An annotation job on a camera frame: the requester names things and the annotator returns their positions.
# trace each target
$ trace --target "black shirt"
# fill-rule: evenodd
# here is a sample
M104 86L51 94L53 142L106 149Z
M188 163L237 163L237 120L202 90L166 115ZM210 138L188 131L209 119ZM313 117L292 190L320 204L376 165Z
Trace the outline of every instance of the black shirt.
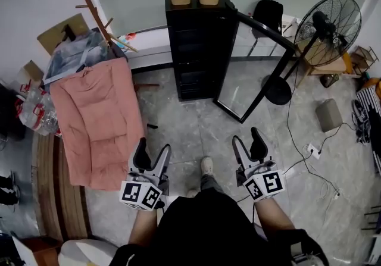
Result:
M304 230L280 231L268 242L232 198L207 189L194 198L177 198L150 247L124 245L110 266L125 266L131 257L129 265L291 265L290 245L298 242L304 252L319 254L328 265Z

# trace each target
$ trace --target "white sneaker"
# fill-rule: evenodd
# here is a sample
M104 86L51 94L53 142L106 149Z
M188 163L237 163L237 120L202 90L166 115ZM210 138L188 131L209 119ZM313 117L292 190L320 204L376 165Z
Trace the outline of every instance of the white sneaker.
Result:
M213 175L213 160L210 157L204 157L201 160L202 175Z
M200 192L200 191L197 190L197 189L191 189L191 190L189 190L188 193L186 194L186 197L187 197L187 198L193 198L193 197L195 197L195 196L198 194L198 192Z

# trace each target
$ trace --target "coat rack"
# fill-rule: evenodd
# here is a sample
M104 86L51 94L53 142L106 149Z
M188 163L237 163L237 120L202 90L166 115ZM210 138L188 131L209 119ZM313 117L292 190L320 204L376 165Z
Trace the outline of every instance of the coat rack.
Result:
M98 25L103 37L105 38L105 40L107 42L110 43L111 40L113 39L113 40L116 40L117 42L121 43L122 45L124 45L126 48L128 48L132 51L138 52L138 50L136 50L134 47L130 46L127 43L122 42L120 39L118 39L117 37L113 36L112 34L110 34L106 31L106 28L113 21L112 17L108 20L106 25L103 25L99 15L98 15L98 10L96 9L96 7L94 7L94 4L92 3L92 1L91 0L85 0L85 3L86 3L86 5L76 5L76 8L88 8L90 10L90 13L93 15L93 18L94 18L96 24Z

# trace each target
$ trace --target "stool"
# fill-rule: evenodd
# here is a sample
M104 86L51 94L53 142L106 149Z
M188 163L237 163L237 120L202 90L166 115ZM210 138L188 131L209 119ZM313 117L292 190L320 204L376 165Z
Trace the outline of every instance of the stool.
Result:
M316 108L315 112L324 133L343 124L338 105L334 99L325 100Z

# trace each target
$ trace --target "electric fan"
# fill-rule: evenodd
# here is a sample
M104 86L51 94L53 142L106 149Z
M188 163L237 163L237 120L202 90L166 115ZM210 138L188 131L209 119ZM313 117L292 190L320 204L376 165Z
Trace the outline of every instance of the electric fan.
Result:
M322 0L300 22L294 44L299 58L284 78L279 77L266 92L266 98L285 105L291 99L286 80L301 60L313 67L330 64L354 43L361 28L361 13L354 0Z

